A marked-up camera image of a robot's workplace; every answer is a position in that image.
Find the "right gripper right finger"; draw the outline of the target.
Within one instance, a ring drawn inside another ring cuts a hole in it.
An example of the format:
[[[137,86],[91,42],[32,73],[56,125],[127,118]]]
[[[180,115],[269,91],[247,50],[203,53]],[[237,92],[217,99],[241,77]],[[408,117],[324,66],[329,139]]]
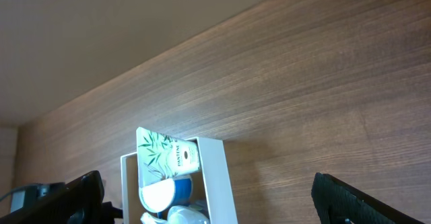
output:
[[[321,223],[423,224],[330,174],[315,174],[311,196]]]

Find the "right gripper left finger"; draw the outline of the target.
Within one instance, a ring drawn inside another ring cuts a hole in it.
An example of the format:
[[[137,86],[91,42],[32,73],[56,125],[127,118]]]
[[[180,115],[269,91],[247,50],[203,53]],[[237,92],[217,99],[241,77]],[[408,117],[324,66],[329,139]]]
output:
[[[100,172],[90,171],[24,207],[1,218],[4,224],[70,223],[81,213],[79,223],[98,223],[102,215],[104,187]]]

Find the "cotton bud tub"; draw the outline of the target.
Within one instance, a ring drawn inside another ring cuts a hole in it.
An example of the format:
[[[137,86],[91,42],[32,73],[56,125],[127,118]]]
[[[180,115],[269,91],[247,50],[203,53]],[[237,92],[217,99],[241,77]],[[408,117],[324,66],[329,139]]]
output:
[[[193,193],[190,175],[169,178],[139,189],[143,207],[151,213],[161,213],[171,206],[187,203]]]

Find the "white shampoo tube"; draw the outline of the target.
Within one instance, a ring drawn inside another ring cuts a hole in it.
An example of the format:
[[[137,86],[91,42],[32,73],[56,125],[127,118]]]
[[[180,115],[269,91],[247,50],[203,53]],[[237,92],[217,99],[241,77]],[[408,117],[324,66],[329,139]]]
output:
[[[195,142],[177,139],[146,128],[136,130],[139,187],[201,170]]]

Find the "clear spray bottle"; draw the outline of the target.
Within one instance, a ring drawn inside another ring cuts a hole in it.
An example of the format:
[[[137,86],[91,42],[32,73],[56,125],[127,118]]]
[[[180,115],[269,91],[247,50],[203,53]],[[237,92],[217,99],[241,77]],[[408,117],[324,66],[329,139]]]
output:
[[[203,213],[184,206],[171,207],[167,220],[144,213],[141,216],[141,222],[143,224],[210,224],[210,220]]]

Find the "white cardboard box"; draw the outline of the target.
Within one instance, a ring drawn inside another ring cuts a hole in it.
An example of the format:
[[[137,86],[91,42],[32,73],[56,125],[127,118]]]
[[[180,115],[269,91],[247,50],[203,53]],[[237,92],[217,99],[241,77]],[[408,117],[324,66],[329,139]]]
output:
[[[211,223],[237,223],[236,209],[226,162],[223,141],[203,137],[189,139],[197,143],[202,168],[191,175],[191,202],[206,200]],[[138,197],[136,152],[121,156],[123,222],[140,223],[146,209]]]

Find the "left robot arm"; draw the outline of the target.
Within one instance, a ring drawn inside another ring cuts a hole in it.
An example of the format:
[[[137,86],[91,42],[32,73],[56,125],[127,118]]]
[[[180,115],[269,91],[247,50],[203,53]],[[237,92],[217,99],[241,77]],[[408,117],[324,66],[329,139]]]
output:
[[[10,198],[10,213],[30,207],[40,198],[64,187],[64,182],[56,182],[50,184],[33,183],[26,186],[20,186],[10,190],[1,197],[1,202]]]

